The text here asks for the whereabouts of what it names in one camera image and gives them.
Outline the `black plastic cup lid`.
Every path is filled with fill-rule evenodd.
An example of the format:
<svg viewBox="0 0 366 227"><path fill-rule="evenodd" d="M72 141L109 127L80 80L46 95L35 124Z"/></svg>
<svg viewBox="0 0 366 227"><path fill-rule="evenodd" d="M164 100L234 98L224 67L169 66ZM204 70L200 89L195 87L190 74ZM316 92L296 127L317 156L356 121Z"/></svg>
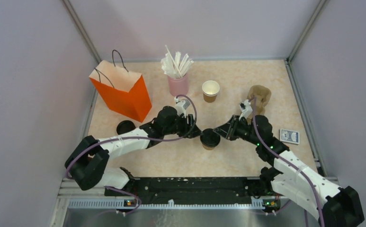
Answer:
<svg viewBox="0 0 366 227"><path fill-rule="evenodd" d="M207 128L202 131L200 141L202 145L206 145L209 147L217 147L221 141L221 137L218 134L216 134L213 131L213 129Z"/></svg>

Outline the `brown paper coffee cup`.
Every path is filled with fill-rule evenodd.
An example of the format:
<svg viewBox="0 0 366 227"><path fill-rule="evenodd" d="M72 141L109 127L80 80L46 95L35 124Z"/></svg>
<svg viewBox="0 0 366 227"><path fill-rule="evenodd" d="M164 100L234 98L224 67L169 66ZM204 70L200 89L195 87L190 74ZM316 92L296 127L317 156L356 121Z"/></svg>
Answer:
<svg viewBox="0 0 366 227"><path fill-rule="evenodd" d="M213 150L213 149L215 149L215 147L209 147L209 146L206 146L206 145L202 145L202 147L203 147L205 150Z"/></svg>

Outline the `orange paper bag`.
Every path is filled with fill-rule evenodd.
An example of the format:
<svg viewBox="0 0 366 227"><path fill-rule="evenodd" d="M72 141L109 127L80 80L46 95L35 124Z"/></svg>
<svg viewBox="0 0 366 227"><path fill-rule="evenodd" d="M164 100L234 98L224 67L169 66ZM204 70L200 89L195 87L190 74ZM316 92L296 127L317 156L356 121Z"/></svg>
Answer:
<svg viewBox="0 0 366 227"><path fill-rule="evenodd" d="M121 53L113 49L112 61L101 61L89 79L109 110L143 122L152 108L143 75L128 70Z"/></svg>

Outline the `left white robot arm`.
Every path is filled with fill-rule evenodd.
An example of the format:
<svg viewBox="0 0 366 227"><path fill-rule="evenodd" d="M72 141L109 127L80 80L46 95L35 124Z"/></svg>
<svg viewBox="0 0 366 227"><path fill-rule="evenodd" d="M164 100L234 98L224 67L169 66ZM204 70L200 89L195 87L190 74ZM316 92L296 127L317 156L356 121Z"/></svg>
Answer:
<svg viewBox="0 0 366 227"><path fill-rule="evenodd" d="M103 186L129 195L134 189L132 177L122 168L107 168L108 161L166 142L166 135L177 135L179 140L192 139L200 136L201 130L192 114L185 115L174 107L165 106L152 121L130 132L104 139L91 135L83 138L65 162L65 176L83 191Z"/></svg>

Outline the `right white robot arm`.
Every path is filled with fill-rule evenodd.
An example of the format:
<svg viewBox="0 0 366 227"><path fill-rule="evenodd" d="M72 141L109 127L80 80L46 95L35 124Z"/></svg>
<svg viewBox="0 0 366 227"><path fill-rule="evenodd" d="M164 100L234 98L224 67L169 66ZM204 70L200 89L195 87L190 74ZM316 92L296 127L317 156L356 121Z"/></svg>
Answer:
<svg viewBox="0 0 366 227"><path fill-rule="evenodd" d="M267 117L257 115L248 123L237 115L214 132L234 141L242 139L256 145L258 156L268 164L260 175L260 190L278 193L311 214L321 227L357 227L365 221L358 192L320 175L298 158L273 135Z"/></svg>

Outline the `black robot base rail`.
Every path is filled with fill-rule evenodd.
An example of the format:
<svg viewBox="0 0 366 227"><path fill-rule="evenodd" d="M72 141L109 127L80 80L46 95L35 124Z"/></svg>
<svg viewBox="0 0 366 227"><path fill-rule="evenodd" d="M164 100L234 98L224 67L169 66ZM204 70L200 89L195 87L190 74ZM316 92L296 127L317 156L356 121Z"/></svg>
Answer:
<svg viewBox="0 0 366 227"><path fill-rule="evenodd" d="M141 199L144 205L233 205L254 199L281 198L258 177L141 177L132 178L123 191Z"/></svg>

